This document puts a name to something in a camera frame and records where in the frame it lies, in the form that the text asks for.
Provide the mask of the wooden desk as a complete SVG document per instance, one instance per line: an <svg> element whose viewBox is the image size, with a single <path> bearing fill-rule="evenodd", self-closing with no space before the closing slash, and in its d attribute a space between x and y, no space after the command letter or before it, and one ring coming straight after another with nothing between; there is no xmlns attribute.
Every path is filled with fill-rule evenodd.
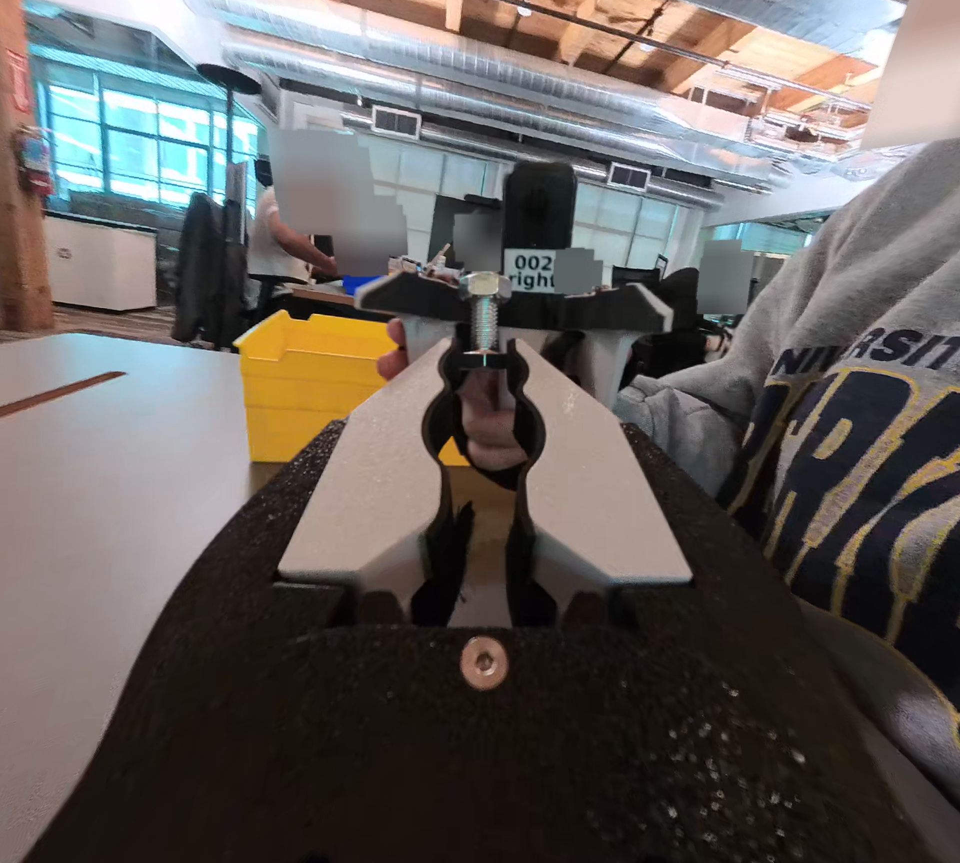
<svg viewBox="0 0 960 863"><path fill-rule="evenodd" d="M289 293L287 307L295 319L301 320L318 315L385 325L392 318L389 314L357 309L353 296L341 285L332 283L295 284Z"/></svg>

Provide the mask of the silver hex bolt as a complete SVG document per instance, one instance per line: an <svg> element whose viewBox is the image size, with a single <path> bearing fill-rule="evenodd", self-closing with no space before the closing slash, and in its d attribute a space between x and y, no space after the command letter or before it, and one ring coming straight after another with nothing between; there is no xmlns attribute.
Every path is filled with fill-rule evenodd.
<svg viewBox="0 0 960 863"><path fill-rule="evenodd" d="M498 353L499 310L510 302L510 279L497 271L472 271L460 278L459 296L470 312L471 351Z"/></svg>

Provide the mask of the red fire extinguisher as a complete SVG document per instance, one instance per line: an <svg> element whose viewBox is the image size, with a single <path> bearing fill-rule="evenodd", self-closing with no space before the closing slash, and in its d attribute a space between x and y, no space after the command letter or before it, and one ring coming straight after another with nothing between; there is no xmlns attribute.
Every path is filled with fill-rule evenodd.
<svg viewBox="0 0 960 863"><path fill-rule="evenodd" d="M13 132L18 184L27 195L41 201L54 192L51 149L44 130L34 125L19 125Z"/></svg>

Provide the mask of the operator in grey sweatshirt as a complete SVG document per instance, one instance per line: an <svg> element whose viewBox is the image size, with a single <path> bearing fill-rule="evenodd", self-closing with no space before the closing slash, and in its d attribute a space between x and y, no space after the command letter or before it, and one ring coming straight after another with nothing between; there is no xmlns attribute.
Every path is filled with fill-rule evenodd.
<svg viewBox="0 0 960 863"><path fill-rule="evenodd" d="M958 807L958 140L821 229L751 305L768 356L718 502L861 711Z"/></svg>

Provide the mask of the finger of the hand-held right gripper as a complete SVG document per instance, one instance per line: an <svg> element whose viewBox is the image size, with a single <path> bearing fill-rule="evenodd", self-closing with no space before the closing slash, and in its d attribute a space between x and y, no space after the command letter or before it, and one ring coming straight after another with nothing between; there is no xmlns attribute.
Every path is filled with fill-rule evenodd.
<svg viewBox="0 0 960 863"><path fill-rule="evenodd" d="M394 349L376 360L378 370L405 370L437 342L457 341L453 370L465 370L461 354L469 341L470 315L459 290L449 282L413 272L397 272L366 282L354 293L358 313L390 315Z"/></svg>
<svg viewBox="0 0 960 863"><path fill-rule="evenodd" d="M670 331L673 322L673 308L640 283L511 299L511 338L526 342L596 401L617 398L634 345Z"/></svg>

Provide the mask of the red arrow sign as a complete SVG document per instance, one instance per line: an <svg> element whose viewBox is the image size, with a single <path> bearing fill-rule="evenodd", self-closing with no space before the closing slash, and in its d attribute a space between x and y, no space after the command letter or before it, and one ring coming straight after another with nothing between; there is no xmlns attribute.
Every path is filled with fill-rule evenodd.
<svg viewBox="0 0 960 863"><path fill-rule="evenodd" d="M17 113L30 116L34 112L34 103L29 60L14 50L5 53L10 105Z"/></svg>

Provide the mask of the black office chair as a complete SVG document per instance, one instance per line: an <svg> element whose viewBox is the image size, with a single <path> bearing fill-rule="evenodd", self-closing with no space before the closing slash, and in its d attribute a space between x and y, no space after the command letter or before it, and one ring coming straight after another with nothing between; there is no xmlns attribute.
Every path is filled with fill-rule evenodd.
<svg viewBox="0 0 960 863"><path fill-rule="evenodd" d="M685 366L706 362L709 354L720 353L727 340L727 332L714 320L698 310L699 270L677 269L666 275L656 286L658 297L671 309L670 331L664 344L668 355Z"/></svg>

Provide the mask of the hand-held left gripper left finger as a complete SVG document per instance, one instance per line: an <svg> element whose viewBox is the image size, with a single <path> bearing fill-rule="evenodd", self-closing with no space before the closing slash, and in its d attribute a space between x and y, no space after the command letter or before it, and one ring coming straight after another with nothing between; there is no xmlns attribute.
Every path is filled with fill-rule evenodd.
<svg viewBox="0 0 960 863"><path fill-rule="evenodd" d="M452 514L439 454L452 432L439 339L348 417L278 567L290 585L413 597L433 575L431 542Z"/></svg>

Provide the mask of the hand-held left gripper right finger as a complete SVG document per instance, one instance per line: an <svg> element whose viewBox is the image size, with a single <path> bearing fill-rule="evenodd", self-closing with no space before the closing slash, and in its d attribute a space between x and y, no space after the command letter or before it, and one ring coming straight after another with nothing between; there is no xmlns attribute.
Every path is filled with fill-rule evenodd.
<svg viewBox="0 0 960 863"><path fill-rule="evenodd" d="M527 341L509 342L514 421L532 420L518 482L531 576L550 595L686 586L692 571L614 413Z"/></svg>

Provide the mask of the black floor lamp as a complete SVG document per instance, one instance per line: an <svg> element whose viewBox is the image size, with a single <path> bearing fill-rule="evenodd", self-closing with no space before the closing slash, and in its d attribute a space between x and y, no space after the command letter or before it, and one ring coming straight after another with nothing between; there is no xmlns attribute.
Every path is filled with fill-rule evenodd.
<svg viewBox="0 0 960 863"><path fill-rule="evenodd" d="M240 214L247 208L246 164L234 162L234 112L236 97L258 98L262 95L259 81L238 69L216 63L200 63L196 67L199 77L222 89L225 94L225 188L226 202L235 206Z"/></svg>

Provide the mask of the person's right forearm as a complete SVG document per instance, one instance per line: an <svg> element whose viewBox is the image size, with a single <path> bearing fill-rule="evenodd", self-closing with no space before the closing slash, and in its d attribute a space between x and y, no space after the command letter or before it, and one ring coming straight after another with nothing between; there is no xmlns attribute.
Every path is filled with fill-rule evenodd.
<svg viewBox="0 0 960 863"><path fill-rule="evenodd" d="M659 379L636 376L617 395L613 412L716 497L734 470L763 375L755 354L736 346L717 362Z"/></svg>

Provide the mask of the dark coat on rack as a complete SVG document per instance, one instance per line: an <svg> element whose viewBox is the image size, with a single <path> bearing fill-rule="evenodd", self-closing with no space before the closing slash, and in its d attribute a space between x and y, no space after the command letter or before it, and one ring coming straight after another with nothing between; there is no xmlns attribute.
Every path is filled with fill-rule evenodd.
<svg viewBox="0 0 960 863"><path fill-rule="evenodd" d="M245 213L201 192L183 216L174 267L174 341L228 351L249 326Z"/></svg>

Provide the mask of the person's right hand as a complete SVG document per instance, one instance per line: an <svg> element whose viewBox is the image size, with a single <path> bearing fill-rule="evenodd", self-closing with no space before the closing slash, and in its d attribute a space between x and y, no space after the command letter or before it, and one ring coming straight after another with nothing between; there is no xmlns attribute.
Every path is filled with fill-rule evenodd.
<svg viewBox="0 0 960 863"><path fill-rule="evenodd" d="M393 350L378 358L376 369L384 382L390 382L406 369L409 360L401 320L389 320L386 331ZM514 435L514 409L501 405L499 399L500 379L497 371L474 369L464 377L458 391L466 444L461 455L476 469L488 473L505 473L527 462L527 454Z"/></svg>

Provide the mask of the wooden post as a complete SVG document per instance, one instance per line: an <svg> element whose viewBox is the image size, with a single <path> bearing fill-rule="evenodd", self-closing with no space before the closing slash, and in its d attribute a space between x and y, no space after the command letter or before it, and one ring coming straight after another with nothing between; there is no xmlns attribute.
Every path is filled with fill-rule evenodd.
<svg viewBox="0 0 960 863"><path fill-rule="evenodd" d="M36 114L11 106L6 50L29 61L22 0L1 0L1 317L2 329L39 331L54 326L44 207L19 186L13 139L19 126L36 126Z"/></svg>

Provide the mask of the yellow plastic bin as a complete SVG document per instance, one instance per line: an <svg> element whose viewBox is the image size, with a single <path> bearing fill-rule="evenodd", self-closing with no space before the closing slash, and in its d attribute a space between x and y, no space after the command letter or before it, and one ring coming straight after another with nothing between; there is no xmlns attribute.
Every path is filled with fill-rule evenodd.
<svg viewBox="0 0 960 863"><path fill-rule="evenodd" d="M358 431L343 433L347 459L374 464L468 465L453 438L424 443L423 413L443 393L438 370L414 377L399 393L377 395L378 359L392 340L385 324L278 312L235 341L239 351L249 459L292 461L328 425L358 411Z"/></svg>

